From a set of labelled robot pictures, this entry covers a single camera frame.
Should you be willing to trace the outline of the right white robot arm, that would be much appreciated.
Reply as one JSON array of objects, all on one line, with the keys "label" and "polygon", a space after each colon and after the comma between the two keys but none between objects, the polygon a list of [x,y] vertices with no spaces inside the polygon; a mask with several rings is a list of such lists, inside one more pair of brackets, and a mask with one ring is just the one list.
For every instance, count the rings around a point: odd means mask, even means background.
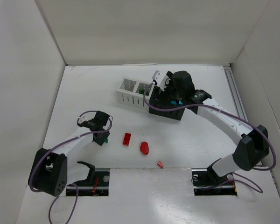
[{"label": "right white robot arm", "polygon": [[188,72],[156,71],[152,80],[150,109],[163,116],[181,116],[185,109],[190,109],[219,128],[237,146],[234,153],[208,166],[205,176],[211,182],[234,171],[250,171],[269,154],[267,129],[262,125],[254,128],[229,114],[209,93],[195,88]]}]

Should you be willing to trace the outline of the red rectangular lego brick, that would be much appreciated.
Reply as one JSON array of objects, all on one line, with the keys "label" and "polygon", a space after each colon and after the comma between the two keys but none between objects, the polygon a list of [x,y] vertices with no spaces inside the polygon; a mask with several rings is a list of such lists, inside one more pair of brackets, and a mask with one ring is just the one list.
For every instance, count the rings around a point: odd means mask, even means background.
[{"label": "red rectangular lego brick", "polygon": [[129,146],[130,139],[131,139],[131,134],[130,133],[125,133],[122,144],[124,146]]}]

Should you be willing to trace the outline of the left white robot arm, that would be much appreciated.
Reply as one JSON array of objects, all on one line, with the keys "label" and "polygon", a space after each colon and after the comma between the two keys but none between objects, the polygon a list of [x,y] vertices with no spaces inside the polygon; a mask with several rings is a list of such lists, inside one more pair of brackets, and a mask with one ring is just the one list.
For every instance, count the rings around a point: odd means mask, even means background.
[{"label": "left white robot arm", "polygon": [[68,185],[87,185],[94,181],[94,165],[74,160],[86,145],[101,146],[110,135],[112,116],[102,111],[93,114],[92,119],[86,119],[83,112],[77,119],[77,130],[67,140],[36,152],[28,179],[31,191],[57,197]]}]

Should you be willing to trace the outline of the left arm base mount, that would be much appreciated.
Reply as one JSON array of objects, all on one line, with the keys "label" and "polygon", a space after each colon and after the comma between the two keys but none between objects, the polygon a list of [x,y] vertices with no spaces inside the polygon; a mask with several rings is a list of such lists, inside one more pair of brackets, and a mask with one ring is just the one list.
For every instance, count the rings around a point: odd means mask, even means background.
[{"label": "left arm base mount", "polygon": [[79,161],[68,166],[67,184],[62,196],[108,196],[110,169],[96,168],[94,165]]}]

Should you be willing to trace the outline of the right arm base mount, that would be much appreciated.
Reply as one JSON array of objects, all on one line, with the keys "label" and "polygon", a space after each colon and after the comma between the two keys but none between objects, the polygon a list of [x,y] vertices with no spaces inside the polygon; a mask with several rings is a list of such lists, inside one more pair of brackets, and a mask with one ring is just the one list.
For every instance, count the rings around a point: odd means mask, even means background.
[{"label": "right arm base mount", "polygon": [[219,160],[221,158],[207,168],[191,170],[195,196],[237,196],[233,174],[227,173],[220,177],[210,168]]}]

